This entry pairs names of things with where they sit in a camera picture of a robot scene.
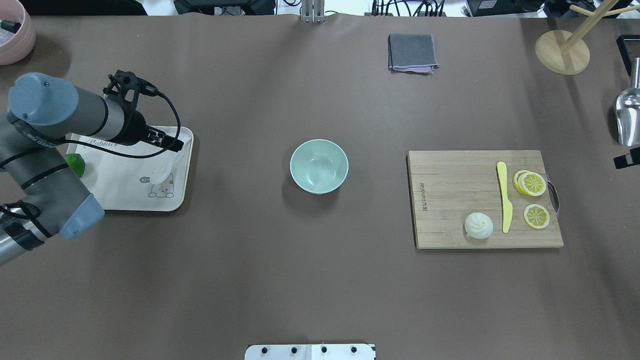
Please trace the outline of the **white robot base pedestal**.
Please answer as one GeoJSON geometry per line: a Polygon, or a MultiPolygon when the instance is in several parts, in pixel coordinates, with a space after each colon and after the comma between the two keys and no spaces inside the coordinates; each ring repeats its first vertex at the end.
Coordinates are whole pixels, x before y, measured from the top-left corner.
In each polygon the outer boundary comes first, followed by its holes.
{"type": "Polygon", "coordinates": [[[244,354],[245,360],[375,360],[374,344],[254,344],[244,354]]]}

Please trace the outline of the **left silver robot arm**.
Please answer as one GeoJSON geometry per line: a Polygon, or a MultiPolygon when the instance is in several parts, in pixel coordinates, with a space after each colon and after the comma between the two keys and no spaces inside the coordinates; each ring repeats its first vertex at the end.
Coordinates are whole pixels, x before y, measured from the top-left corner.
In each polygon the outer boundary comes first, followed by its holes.
{"type": "Polygon", "coordinates": [[[1,264],[5,265],[55,235],[70,240],[105,216],[94,194],[57,150],[76,134],[132,146],[156,147],[157,155],[178,153],[181,128],[172,136],[146,123],[137,110],[140,96],[172,101],[132,71],[108,76],[102,95],[66,79],[37,71],[18,77],[1,116],[0,160],[25,196],[1,205],[1,264]]]}

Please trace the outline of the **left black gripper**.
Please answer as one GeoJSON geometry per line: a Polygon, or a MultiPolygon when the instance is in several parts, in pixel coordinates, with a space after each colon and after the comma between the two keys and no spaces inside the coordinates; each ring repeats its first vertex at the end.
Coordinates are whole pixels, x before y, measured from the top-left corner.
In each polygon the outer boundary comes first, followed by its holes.
{"type": "Polygon", "coordinates": [[[146,124],[144,116],[137,111],[140,95],[160,95],[157,86],[142,79],[132,71],[117,70],[109,75],[110,83],[103,89],[103,98],[118,105],[122,111],[122,125],[115,127],[115,134],[107,139],[115,144],[132,146],[145,142],[162,150],[178,153],[185,142],[166,132],[146,124]]]}

